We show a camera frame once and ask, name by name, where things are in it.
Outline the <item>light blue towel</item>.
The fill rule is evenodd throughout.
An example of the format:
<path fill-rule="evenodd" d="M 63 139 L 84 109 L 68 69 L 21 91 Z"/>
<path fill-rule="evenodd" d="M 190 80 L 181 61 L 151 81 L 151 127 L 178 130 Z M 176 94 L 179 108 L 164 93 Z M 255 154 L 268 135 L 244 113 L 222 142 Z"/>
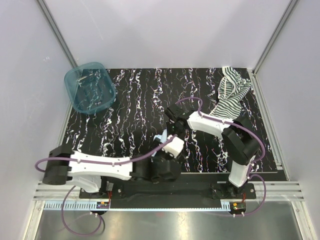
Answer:
<path fill-rule="evenodd" d="M 163 144 L 167 141 L 168 138 L 168 133 L 167 129 L 164 129 L 162 134 L 157 134 L 153 137 L 153 140 L 156 141 L 157 143 Z"/>

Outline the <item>black white striped towel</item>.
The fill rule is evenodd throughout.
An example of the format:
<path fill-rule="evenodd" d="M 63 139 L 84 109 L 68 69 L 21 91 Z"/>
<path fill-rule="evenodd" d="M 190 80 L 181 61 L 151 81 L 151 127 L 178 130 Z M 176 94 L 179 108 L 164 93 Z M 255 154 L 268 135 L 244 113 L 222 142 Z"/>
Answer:
<path fill-rule="evenodd" d="M 223 78 L 217 90 L 217 104 L 210 112 L 211 116 L 234 120 L 240 116 L 241 101 L 251 89 L 250 79 L 243 78 L 234 68 L 224 66 Z"/>

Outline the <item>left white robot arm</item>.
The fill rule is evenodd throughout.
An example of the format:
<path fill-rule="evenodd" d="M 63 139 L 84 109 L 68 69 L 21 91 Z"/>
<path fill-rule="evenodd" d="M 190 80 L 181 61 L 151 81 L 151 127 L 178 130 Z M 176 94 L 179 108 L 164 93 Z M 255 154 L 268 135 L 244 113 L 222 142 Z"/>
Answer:
<path fill-rule="evenodd" d="M 151 153 L 137 158 L 103 157 L 79 151 L 67 146 L 59 146 L 44 159 L 42 183 L 61 186 L 75 185 L 97 198 L 108 193 L 103 177 L 122 181 L 174 181 L 181 174 L 177 158 L 182 152 L 181 146 L 157 147 Z"/>

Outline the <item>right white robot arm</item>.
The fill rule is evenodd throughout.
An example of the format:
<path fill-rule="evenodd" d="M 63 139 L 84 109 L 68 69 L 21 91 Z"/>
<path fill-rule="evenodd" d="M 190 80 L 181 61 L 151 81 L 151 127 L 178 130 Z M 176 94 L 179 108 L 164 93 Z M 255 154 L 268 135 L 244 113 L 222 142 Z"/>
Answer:
<path fill-rule="evenodd" d="M 213 117 L 200 111 L 185 112 L 177 108 L 166 109 L 170 134 L 179 135 L 184 130 L 201 131 L 223 140 L 223 145 L 232 159 L 227 185 L 228 195 L 239 198 L 245 192 L 244 184 L 249 179 L 252 164 L 265 156 L 262 141 L 249 129 L 244 118 L 236 120 Z"/>

